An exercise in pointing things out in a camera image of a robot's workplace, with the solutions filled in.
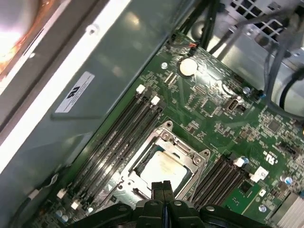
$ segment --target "connector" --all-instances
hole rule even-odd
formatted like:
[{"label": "connector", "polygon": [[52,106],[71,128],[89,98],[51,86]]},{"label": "connector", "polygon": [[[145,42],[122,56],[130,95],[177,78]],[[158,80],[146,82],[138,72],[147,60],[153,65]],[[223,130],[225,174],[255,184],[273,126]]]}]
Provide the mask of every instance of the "connector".
[{"label": "connector", "polygon": [[65,196],[66,192],[67,192],[67,190],[61,189],[61,190],[57,193],[57,197],[58,197],[59,199],[62,199],[62,198]]}]

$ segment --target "white label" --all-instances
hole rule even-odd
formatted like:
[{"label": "white label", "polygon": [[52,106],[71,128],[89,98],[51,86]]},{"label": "white label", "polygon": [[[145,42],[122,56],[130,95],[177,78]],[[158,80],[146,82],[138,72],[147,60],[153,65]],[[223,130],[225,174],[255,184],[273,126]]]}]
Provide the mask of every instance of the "white label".
[{"label": "white label", "polygon": [[253,174],[250,179],[252,181],[254,181],[255,183],[257,183],[259,180],[264,180],[266,178],[266,176],[269,174],[269,172],[267,170],[265,170],[262,166],[260,166],[255,174]]},{"label": "white label", "polygon": [[85,71],[70,92],[68,92],[67,96],[61,102],[55,113],[68,113],[94,77],[95,75]]}]

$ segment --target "cpu socket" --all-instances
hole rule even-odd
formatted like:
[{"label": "cpu socket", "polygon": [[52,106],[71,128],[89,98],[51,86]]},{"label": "cpu socket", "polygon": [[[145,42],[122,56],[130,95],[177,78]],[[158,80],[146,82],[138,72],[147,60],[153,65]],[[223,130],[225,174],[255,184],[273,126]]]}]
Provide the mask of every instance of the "cpu socket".
[{"label": "cpu socket", "polygon": [[210,151],[195,151],[172,133],[167,121],[154,129],[122,172],[124,190],[151,197],[151,183],[170,181],[176,199],[195,189]]}]

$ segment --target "motherboard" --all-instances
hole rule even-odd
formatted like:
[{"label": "motherboard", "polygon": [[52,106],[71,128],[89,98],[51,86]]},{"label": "motherboard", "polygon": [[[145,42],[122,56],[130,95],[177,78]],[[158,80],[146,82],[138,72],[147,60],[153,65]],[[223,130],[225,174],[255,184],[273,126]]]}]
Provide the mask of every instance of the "motherboard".
[{"label": "motherboard", "polygon": [[188,51],[159,50],[26,227],[64,227],[119,202],[135,207],[165,180],[196,209],[221,205],[286,227],[284,215],[304,197],[303,128],[208,52]]}]

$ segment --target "side panel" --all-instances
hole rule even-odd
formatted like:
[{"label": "side panel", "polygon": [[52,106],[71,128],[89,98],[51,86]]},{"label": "side panel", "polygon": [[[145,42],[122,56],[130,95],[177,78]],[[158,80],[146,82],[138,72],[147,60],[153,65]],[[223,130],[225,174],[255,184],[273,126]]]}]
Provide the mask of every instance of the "side panel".
[{"label": "side panel", "polygon": [[[128,5],[0,175],[0,227],[53,170],[79,154],[165,41],[172,21],[178,21],[176,11],[182,17],[191,4],[133,0]],[[68,113],[55,113],[88,68],[93,81]]]}]

